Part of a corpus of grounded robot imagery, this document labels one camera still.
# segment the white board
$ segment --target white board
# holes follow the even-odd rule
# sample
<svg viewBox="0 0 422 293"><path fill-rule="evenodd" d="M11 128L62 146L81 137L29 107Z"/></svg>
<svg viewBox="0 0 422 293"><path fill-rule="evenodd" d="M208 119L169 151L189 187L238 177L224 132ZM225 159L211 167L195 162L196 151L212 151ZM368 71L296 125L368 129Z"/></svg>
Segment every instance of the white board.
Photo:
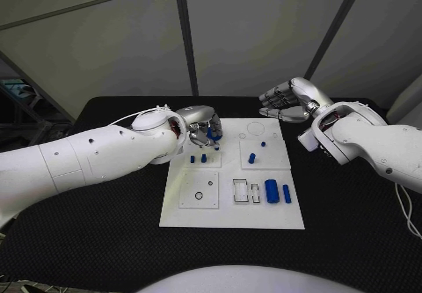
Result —
<svg viewBox="0 0 422 293"><path fill-rule="evenodd" d="M263 127L260 126L258 129L251 127L251 124L255 126L261 124ZM219 151L214 148L201 148L191 141L186 141L185 152L170 162L160 226L303 230L300 201L279 120L271 118L224 118L222 131ZM241 145L253 146L257 152L257 164L258 158L261 160L266 158L267 163L263 168L258 168L260 170L243 170L245 158L241 156ZM217 160L201 163L204 153L208 157L221 158L221 164L215 164ZM192 154L196 154L195 166L189 165ZM280 160L283 165L277 165L277 170L264 170L268 169L268 158L277 156L283 158ZM218 177L218 185L217 179L214 179L211 186L209 178L212 176ZM241 204L235 202L234 179L245 179L248 182L248 202ZM268 179L277 180L280 202L276 204L267 202L266 180ZM260 203L254 203L253 184L258 184ZM286 203L284 199L284 184L290 187L293 200L290 204ZM196 199L196 193L202 190L211 190L211 187L218 187L218 195L212 192L206 198L204 193L204 197L199 196L201 199ZM188 203L189 206L182 208L182 202Z"/></svg>

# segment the black mesh surface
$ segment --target black mesh surface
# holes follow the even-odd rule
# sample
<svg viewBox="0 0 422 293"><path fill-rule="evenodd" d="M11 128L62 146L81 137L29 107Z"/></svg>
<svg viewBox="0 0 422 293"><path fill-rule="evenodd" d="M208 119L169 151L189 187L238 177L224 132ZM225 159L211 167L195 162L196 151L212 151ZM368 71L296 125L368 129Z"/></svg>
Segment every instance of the black mesh surface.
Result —
<svg viewBox="0 0 422 293"><path fill-rule="evenodd" d="M206 104L222 118L260 117L257 98L101 97L88 102L74 133L165 103L173 110ZM340 166L323 152L309 153L297 141L309 126L281 124L306 230L160 228L169 164L149 165L24 211L0 246L0 275L132 292L189 269L253 264L366 292L422 292L422 241L408 231L394 183L363 159ZM421 195L411 196L422 226Z"/></svg>

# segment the wire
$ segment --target wire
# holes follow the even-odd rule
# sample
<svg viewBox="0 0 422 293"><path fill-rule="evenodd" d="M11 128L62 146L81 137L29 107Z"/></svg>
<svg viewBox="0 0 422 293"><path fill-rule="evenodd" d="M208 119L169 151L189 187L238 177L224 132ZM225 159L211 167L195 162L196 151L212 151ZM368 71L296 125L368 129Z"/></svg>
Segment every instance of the wire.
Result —
<svg viewBox="0 0 422 293"><path fill-rule="evenodd" d="M405 218L408 220L408 229L411 231L411 233L422 239L422 234L418 230L418 228L415 227L414 223L412 223L412 211L414 211L414 205L412 205L412 199L411 199L411 196L410 196L410 193L405 189L404 186L401 186L402 188L402 191L405 192L405 195L408 197L408 201L410 201L410 211L407 212L407 209L405 209L405 206L404 206L404 202L402 202L402 198L401 198L401 194L399 194L399 185L395 183L394 184L394 188L395 188L395 191L397 191L397 196L398 196L398 199L399 199L399 203L401 203L401 207L402 207L402 212L404 212L404 215L405 215Z"/></svg>
<svg viewBox="0 0 422 293"><path fill-rule="evenodd" d="M14 280L9 282L9 284L8 284L6 288L5 288L5 290L2 291L2 293L5 293L6 290L9 289L9 286L11 286L12 282L14 282Z"/></svg>
<svg viewBox="0 0 422 293"><path fill-rule="evenodd" d="M169 107L168 107L168 105L166 105L165 107L159 107L159 106L158 106L156 108L152 108L152 109L149 109L149 110L145 110L145 111L142 111L142 112L137 112L137 113L134 113L134 114L130 114L129 116L120 118L116 122L110 123L109 126L113 125L113 124L116 124L116 123L119 123L122 120L130 118L132 116L142 115L142 114L145 114L146 112L156 111L158 109L170 110Z"/></svg>

